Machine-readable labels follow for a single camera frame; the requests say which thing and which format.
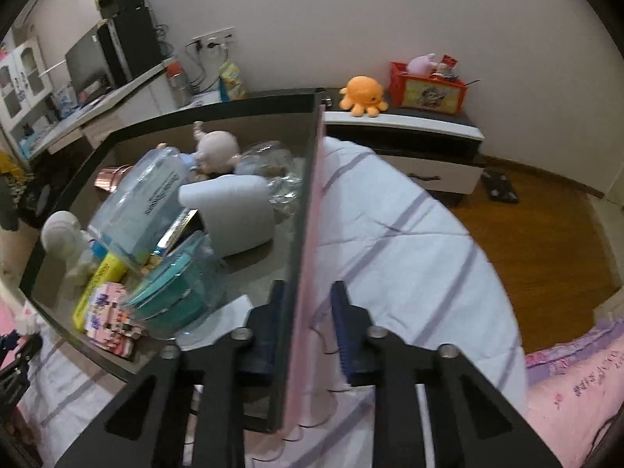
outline black metal bracket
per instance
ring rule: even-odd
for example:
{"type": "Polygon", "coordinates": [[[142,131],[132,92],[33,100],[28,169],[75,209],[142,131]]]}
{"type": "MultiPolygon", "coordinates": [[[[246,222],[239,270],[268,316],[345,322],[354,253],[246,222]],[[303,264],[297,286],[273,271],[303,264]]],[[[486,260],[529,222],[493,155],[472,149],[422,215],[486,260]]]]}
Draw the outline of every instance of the black metal bracket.
{"type": "MultiPolygon", "coordinates": [[[[454,345],[426,350],[374,326],[349,303],[342,282],[331,293],[342,370],[352,386],[375,385],[373,468],[425,467],[416,384],[424,384],[436,468],[560,468],[553,453],[507,400],[454,345]]],[[[266,386],[278,305],[254,309],[244,328],[211,346],[182,352],[166,346],[58,461],[57,468],[182,465],[194,386],[197,410],[191,466],[244,468],[245,386],[266,386]]]]}
{"type": "Polygon", "coordinates": [[[425,467],[416,384],[424,384],[437,468],[560,468],[537,433],[454,345],[407,345],[373,326],[349,303],[343,282],[331,291],[342,371],[352,386],[375,385],[373,468],[425,467]]]}
{"type": "Polygon", "coordinates": [[[0,336],[0,365],[2,365],[8,353],[18,347],[20,337],[20,334],[15,330],[0,336]]]}
{"type": "MultiPolygon", "coordinates": [[[[10,337],[8,346],[2,343],[0,348],[0,359],[4,361],[8,347],[13,347],[14,334],[3,337],[6,341],[10,337]]],[[[26,342],[17,349],[15,359],[11,364],[0,369],[0,420],[9,422],[11,414],[15,410],[24,392],[28,390],[30,381],[28,380],[28,363],[41,350],[43,342],[38,334],[33,334],[26,342]]]]}

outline glass cabinet door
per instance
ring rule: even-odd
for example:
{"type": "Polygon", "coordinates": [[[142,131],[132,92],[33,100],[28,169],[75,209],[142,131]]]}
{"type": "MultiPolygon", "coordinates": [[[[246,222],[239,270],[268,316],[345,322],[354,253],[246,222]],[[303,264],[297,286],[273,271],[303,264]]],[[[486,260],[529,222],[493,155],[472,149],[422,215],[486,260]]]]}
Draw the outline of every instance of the glass cabinet door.
{"type": "Polygon", "coordinates": [[[6,131],[10,131],[30,107],[13,55],[0,62],[0,98],[0,123],[6,131]]]}
{"type": "Polygon", "coordinates": [[[41,58],[37,39],[26,40],[14,51],[20,82],[31,106],[38,104],[52,91],[48,74],[41,74],[46,67],[41,58]]]}

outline orange octopus plush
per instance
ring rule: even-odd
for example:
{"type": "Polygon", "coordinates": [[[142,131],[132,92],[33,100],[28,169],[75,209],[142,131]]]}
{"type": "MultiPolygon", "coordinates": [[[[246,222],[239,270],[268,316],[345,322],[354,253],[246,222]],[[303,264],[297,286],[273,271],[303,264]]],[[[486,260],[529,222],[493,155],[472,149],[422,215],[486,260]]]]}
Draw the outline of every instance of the orange octopus plush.
{"type": "Polygon", "coordinates": [[[353,116],[360,117],[366,111],[370,117],[374,118],[379,111],[388,109],[388,104],[384,102],[384,89],[372,77],[358,75],[352,78],[346,88],[340,90],[344,98],[340,101],[340,108],[348,111],[351,109],[353,116]]]}

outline pink plush toy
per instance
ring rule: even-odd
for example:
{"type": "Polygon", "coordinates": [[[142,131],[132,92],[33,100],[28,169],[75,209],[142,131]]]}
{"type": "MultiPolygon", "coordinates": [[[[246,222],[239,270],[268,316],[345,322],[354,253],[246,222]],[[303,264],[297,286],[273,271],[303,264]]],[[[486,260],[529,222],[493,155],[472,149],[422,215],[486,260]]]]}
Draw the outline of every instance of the pink plush toy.
{"type": "Polygon", "coordinates": [[[414,58],[408,63],[408,74],[429,77],[438,67],[438,64],[433,61],[435,57],[436,55],[431,53],[414,58]]]}

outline stuffed toy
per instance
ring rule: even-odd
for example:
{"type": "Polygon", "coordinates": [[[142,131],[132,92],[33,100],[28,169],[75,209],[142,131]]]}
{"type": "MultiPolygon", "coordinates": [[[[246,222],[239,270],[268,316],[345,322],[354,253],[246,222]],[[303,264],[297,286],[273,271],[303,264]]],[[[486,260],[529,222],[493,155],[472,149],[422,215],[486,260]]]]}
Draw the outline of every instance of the stuffed toy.
{"type": "Polygon", "coordinates": [[[202,173],[223,174],[236,167],[240,149],[231,133],[222,130],[206,133],[202,131],[202,122],[196,121],[193,136],[197,141],[197,151],[192,156],[202,173]]]}
{"type": "Polygon", "coordinates": [[[379,111],[388,109],[384,102],[384,89],[375,79],[359,75],[352,78],[346,88],[340,90],[344,98],[340,101],[340,108],[351,109],[353,116],[360,117],[366,111],[370,117],[376,117],[379,111]]]}
{"type": "Polygon", "coordinates": [[[438,63],[434,61],[435,53],[414,58],[408,63],[408,74],[419,77],[429,77],[438,68],[438,63]]]}

